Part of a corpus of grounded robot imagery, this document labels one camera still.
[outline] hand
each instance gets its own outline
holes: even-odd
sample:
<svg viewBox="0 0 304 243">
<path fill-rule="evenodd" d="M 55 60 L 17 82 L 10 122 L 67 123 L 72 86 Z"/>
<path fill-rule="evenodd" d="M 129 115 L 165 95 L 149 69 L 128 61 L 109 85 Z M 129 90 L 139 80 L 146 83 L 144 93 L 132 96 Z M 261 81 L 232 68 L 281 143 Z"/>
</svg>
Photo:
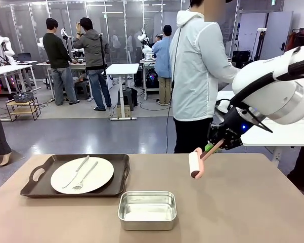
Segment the hand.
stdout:
<svg viewBox="0 0 304 243">
<path fill-rule="evenodd" d="M 76 32 L 81 33 L 81 25 L 80 23 L 76 23 Z"/>
</svg>

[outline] person in white jacket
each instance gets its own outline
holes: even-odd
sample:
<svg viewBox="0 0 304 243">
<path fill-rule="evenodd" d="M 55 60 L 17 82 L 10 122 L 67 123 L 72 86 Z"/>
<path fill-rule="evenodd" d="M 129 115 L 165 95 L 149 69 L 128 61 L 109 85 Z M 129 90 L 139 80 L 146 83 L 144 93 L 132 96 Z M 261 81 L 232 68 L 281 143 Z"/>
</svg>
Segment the person in white jacket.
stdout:
<svg viewBox="0 0 304 243">
<path fill-rule="evenodd" d="M 225 0 L 190 0 L 190 3 L 189 10 L 178 12 L 178 29 L 170 46 L 175 153 L 205 148 L 218 82 L 231 83 L 238 72 L 228 62 L 220 27 L 213 22 Z"/>
</svg>

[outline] brown tabletop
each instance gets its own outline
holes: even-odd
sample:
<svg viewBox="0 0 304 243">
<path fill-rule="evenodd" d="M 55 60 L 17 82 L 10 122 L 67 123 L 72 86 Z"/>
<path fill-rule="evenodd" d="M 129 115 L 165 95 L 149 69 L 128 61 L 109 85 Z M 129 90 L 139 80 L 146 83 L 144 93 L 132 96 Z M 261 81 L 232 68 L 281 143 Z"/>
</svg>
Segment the brown tabletop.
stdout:
<svg viewBox="0 0 304 243">
<path fill-rule="evenodd" d="M 130 155 L 127 190 L 176 197 L 172 231 L 124 231 L 119 199 L 30 199 L 19 195 L 49 155 L 33 156 L 0 188 L 0 243 L 304 243 L 304 196 L 261 154 L 216 154 L 189 176 L 186 154 Z"/>
</svg>

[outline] door handle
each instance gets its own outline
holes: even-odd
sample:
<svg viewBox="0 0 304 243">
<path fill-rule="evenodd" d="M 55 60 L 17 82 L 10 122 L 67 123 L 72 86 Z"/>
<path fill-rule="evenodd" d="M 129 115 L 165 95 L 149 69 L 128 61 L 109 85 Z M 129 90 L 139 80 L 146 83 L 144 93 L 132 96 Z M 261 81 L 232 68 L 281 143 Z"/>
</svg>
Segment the door handle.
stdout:
<svg viewBox="0 0 304 243">
<path fill-rule="evenodd" d="M 281 49 L 282 51 L 284 51 L 284 48 L 285 48 L 285 42 L 282 43 L 282 46 L 280 47 L 280 49 Z"/>
</svg>

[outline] pink brush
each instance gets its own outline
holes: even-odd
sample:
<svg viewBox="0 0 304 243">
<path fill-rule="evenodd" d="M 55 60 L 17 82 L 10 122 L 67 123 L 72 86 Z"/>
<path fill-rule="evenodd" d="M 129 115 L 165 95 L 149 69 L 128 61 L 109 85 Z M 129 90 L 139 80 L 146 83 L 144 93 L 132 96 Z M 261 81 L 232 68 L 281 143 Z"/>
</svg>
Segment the pink brush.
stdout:
<svg viewBox="0 0 304 243">
<path fill-rule="evenodd" d="M 190 175 L 194 179 L 200 179 L 204 174 L 204 161 L 208 159 L 219 147 L 224 143 L 222 139 L 212 149 L 207 152 L 203 152 L 201 148 L 197 148 L 193 152 L 189 153 L 189 167 Z"/>
</svg>

